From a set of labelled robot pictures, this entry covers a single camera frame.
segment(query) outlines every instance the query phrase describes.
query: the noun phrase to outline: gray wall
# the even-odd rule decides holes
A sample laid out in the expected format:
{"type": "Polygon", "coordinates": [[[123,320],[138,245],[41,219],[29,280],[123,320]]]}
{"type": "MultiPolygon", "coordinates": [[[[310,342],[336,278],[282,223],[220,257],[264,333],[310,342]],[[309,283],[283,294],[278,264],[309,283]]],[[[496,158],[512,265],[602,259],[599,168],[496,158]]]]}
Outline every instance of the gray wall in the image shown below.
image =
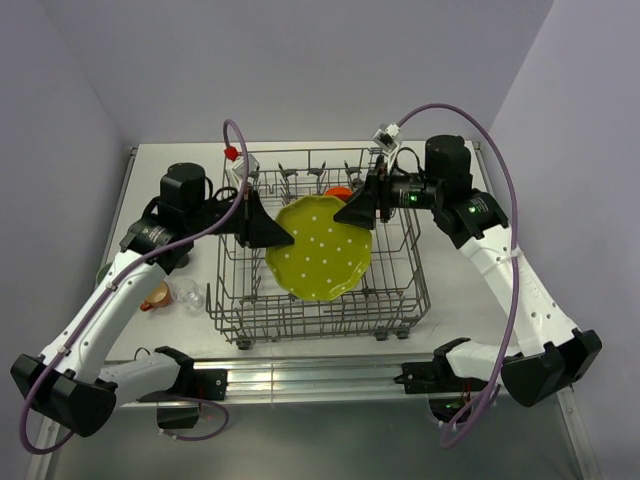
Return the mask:
{"type": "MultiPolygon", "coordinates": [[[[366,139],[418,103],[490,124],[551,0],[41,0],[133,142],[366,139]]],[[[470,132],[450,115],[428,133],[470,132]]]]}
{"type": "Polygon", "coordinates": [[[0,476],[14,479],[29,457],[9,367],[89,294],[125,165],[120,135],[35,0],[0,2],[0,145],[0,476]]]}
{"type": "Polygon", "coordinates": [[[640,478],[638,18],[637,0],[556,0],[492,128],[512,166],[527,255],[604,342],[576,389],[615,479],[640,478]]]}

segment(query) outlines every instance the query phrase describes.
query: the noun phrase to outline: rack wheel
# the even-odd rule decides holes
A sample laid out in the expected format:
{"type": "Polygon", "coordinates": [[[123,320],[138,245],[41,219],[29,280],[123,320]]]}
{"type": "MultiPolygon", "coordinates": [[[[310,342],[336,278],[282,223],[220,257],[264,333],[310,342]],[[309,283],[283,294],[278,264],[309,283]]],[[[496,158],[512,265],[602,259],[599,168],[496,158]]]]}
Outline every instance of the rack wheel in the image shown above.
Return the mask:
{"type": "Polygon", "coordinates": [[[253,342],[251,340],[238,340],[236,342],[236,347],[238,347],[238,350],[251,350],[251,345],[253,345],[253,342]]]}
{"type": "Polygon", "coordinates": [[[389,332],[375,332],[373,334],[373,337],[376,339],[376,341],[378,342],[384,342],[385,340],[389,339],[389,332]]]}

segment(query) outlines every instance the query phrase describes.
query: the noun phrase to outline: clear glass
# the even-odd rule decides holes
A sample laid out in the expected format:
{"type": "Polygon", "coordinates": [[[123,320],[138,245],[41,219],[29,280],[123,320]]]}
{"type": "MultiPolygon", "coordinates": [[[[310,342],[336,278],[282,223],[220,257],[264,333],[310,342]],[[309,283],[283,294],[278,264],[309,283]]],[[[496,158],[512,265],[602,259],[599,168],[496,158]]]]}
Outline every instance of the clear glass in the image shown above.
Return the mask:
{"type": "Polygon", "coordinates": [[[171,296],[174,301],[194,312],[202,308],[204,298],[196,282],[188,278],[181,278],[171,282],[171,287],[171,296]]]}

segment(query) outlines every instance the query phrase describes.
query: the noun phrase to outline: dish rack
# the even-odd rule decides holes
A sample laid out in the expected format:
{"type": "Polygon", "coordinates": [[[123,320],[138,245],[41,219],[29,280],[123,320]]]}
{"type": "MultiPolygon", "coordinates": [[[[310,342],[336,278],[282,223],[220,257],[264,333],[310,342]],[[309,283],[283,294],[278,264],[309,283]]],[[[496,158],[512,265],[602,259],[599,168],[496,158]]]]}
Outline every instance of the dish rack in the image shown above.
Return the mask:
{"type": "MultiPolygon", "coordinates": [[[[380,149],[335,148],[252,151],[261,167],[253,188],[272,218],[305,195],[362,185],[380,149]],[[271,160],[276,169],[264,169],[271,160]]],[[[226,171],[224,185],[229,185],[226,171]]],[[[207,284],[206,311],[215,329],[241,350],[258,341],[372,335],[409,337],[431,303],[418,251],[421,235],[413,210],[396,210],[372,232],[371,266],[351,291],[330,302],[302,301],[275,282],[264,249],[243,248],[218,237],[215,283],[207,284]]]]}

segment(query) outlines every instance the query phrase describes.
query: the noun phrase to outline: red object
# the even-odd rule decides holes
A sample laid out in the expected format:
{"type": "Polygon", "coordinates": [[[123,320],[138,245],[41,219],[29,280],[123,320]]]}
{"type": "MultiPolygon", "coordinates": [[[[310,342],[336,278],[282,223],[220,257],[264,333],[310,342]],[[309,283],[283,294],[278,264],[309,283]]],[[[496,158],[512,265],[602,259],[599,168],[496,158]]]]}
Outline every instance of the red object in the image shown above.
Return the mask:
{"type": "Polygon", "coordinates": [[[235,162],[236,159],[240,156],[240,152],[238,152],[238,149],[236,147],[227,147],[224,149],[224,156],[232,162],[235,162]]]}
{"type": "Polygon", "coordinates": [[[324,192],[325,195],[329,195],[331,197],[338,197],[343,202],[349,200],[353,192],[349,190],[347,187],[333,187],[324,192]]]}

